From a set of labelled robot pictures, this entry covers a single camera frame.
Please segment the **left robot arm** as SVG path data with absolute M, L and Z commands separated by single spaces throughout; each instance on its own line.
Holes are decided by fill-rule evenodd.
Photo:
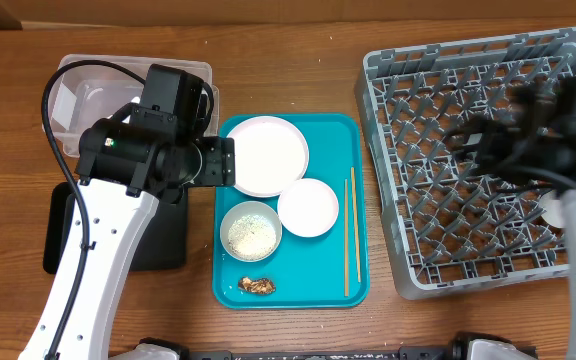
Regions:
M 230 186 L 231 138 L 101 119 L 79 143 L 71 227 L 52 289 L 23 359 L 105 359 L 135 251 L 165 203 L 187 186 Z

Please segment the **small white cup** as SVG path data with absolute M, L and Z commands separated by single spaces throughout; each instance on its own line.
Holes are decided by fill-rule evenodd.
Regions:
M 559 229 L 564 227 L 561 204 L 555 190 L 542 195 L 538 200 L 538 204 L 544 210 L 541 217 L 548 225 Z

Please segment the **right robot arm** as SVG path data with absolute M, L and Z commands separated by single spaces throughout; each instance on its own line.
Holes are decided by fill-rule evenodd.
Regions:
M 493 175 L 513 192 L 551 189 L 560 204 L 569 261 L 571 326 L 566 356 L 576 359 L 576 77 L 551 94 L 535 84 L 514 89 L 520 108 L 512 122 L 477 115 L 447 131 L 457 158 L 473 158 L 477 175 Z

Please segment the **grey bowl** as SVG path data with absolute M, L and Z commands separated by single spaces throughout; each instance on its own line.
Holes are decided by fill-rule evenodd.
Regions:
M 270 254 L 272 255 L 275 250 L 279 247 L 279 244 L 281 242 L 282 239 L 282 224 L 281 221 L 279 220 L 279 217 L 277 215 L 277 213 L 267 204 L 259 202 L 259 201 L 246 201 L 246 202 L 242 202 L 236 206 L 234 206 L 232 209 L 230 209 L 225 216 L 223 217 L 222 221 L 221 221 L 221 225 L 220 225 L 220 230 L 219 230 L 219 236 L 220 236 L 220 241 L 222 243 L 222 246 L 224 247 L 224 249 L 226 250 L 226 252 L 232 256 L 233 258 L 239 260 L 239 261 L 243 261 L 243 262 L 257 262 L 257 261 L 245 261 L 243 259 L 240 259 L 238 257 L 236 257 L 232 252 L 231 249 L 228 245 L 228 240 L 227 240 L 227 232 L 230 229 L 230 227 L 232 226 L 232 224 L 234 223 L 234 221 L 236 219 L 239 219 L 240 217 L 244 216 L 244 215 L 262 215 L 264 217 L 266 217 L 267 219 L 269 219 L 275 229 L 276 229 L 276 233 L 277 233 L 277 244 L 276 247 L 274 249 L 274 251 Z

